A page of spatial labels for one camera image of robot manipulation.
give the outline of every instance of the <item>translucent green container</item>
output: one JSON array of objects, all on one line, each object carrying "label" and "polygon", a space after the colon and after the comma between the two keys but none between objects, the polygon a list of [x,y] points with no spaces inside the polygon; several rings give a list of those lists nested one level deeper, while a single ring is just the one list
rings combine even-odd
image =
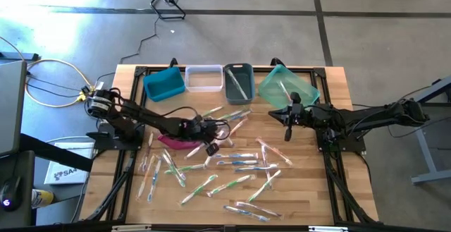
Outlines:
[{"label": "translucent green container", "polygon": [[286,67],[277,65],[259,85],[259,95],[278,109],[285,108],[291,101],[280,86],[282,82],[288,94],[297,92],[304,106],[313,104],[319,98],[319,91],[306,83]]}]

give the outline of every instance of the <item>white plastic bin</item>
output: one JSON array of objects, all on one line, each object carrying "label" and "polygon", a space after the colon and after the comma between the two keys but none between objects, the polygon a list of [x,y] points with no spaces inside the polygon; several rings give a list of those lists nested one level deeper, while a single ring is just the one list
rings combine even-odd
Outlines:
[{"label": "white plastic bin", "polygon": [[185,87],[190,92],[219,92],[223,89],[221,65],[187,66]]}]

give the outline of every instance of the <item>wooden table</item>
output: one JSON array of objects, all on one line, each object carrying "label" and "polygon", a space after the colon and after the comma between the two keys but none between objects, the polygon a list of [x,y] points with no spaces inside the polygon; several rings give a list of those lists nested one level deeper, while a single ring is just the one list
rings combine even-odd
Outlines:
[{"label": "wooden table", "polygon": [[[130,96],[135,67],[135,65],[119,65],[117,67],[113,86],[121,90],[123,97],[128,98]],[[340,109],[352,109],[344,68],[326,67],[326,74],[332,103]],[[256,89],[266,75],[267,73],[255,73]],[[308,75],[301,74],[299,76],[310,82]],[[139,87],[137,102],[140,102],[141,83]],[[193,106],[199,113],[204,113],[221,105],[224,105],[225,109],[217,111],[213,116],[219,117],[239,108],[227,104],[224,89],[217,93],[191,93],[186,91],[158,103],[148,99],[146,107],[162,114],[180,106]],[[332,224],[323,156],[317,150],[314,131],[309,128],[294,127],[291,141],[285,142],[283,140],[284,127],[268,115],[268,111],[274,110],[274,108],[258,95],[252,102],[251,108],[253,113],[249,115],[248,122],[231,136],[235,148],[224,144],[221,146],[220,153],[260,152],[260,144],[255,142],[255,138],[262,136],[269,145],[279,148],[286,154],[294,164],[292,168],[288,168],[278,156],[268,152],[269,161],[278,163],[282,173],[275,179],[274,189],[264,191],[253,203],[285,215],[284,220],[271,219],[268,223],[271,225]],[[172,116],[191,115],[192,111],[182,110]],[[144,142],[148,141],[150,130],[155,133],[158,132],[147,126]],[[160,154],[162,148],[163,144],[155,139],[151,155]],[[174,151],[170,149],[170,153],[179,167],[204,163],[206,159],[205,151],[202,150],[185,161],[183,157],[188,152],[188,150]],[[150,189],[150,182],[146,185],[142,200],[137,201],[135,199],[137,189],[143,179],[143,173],[137,171],[143,154],[144,150],[138,152],[126,218],[128,224],[262,224],[260,221],[239,214],[225,212],[223,205],[234,205],[237,200],[245,201],[258,190],[266,181],[266,174],[263,171],[258,171],[258,173],[251,171],[257,176],[256,180],[241,183],[213,197],[208,197],[204,192],[181,207],[178,204],[179,201],[203,183],[208,176],[218,174],[218,178],[206,187],[211,190],[248,173],[234,173],[231,166],[216,165],[218,160],[213,159],[207,170],[187,172],[186,188],[182,188],[174,176],[163,174],[167,165],[162,163],[154,200],[148,204],[146,197]],[[343,153],[342,155],[350,192],[368,215],[377,220],[378,216],[365,164],[356,154]],[[118,152],[107,151],[94,161],[82,206],[81,219],[89,216],[110,190],[117,156]],[[121,202],[122,193],[119,193],[116,210],[119,209]],[[341,208],[340,213],[345,216],[339,193],[338,202]]]}]

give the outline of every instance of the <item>concrete floor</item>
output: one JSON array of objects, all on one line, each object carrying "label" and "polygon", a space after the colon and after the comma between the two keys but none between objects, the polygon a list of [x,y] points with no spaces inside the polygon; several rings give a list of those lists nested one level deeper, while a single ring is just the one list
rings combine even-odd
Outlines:
[{"label": "concrete floor", "polygon": [[[451,0],[321,0],[324,11],[450,12]],[[114,71],[120,58],[135,52],[139,41],[153,34],[155,15],[50,13],[28,4],[149,8],[149,0],[0,0],[0,35],[22,51],[74,63],[94,82]],[[188,9],[314,11],[314,0],[180,0]],[[325,18],[334,66],[344,66],[354,103],[385,104],[430,85],[451,73],[449,18]],[[158,37],[146,41],[140,56],[124,63],[268,64],[277,56],[287,65],[324,66],[318,24],[314,16],[188,16],[183,22],[157,24]],[[7,46],[0,44],[0,50]],[[71,87],[83,81],[56,63],[37,66],[41,79]],[[39,91],[43,101],[62,104],[68,99]],[[81,104],[50,109],[25,98],[22,131],[41,140],[84,135],[94,121]],[[410,129],[393,127],[395,134]],[[393,139],[386,128],[366,137],[367,160],[380,220],[386,224],[449,229],[451,179],[413,186],[410,177],[426,173],[417,141]],[[438,163],[449,168],[451,152]],[[46,170],[40,161],[37,169]],[[38,213],[38,224],[68,222],[76,201],[61,202]]]}]

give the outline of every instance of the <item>computer mouse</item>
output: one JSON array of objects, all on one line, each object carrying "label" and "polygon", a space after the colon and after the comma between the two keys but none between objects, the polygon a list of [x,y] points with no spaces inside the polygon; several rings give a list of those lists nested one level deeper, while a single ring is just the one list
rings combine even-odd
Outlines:
[{"label": "computer mouse", "polygon": [[0,205],[3,210],[11,212],[16,210],[21,203],[20,176],[11,176],[0,188]]}]

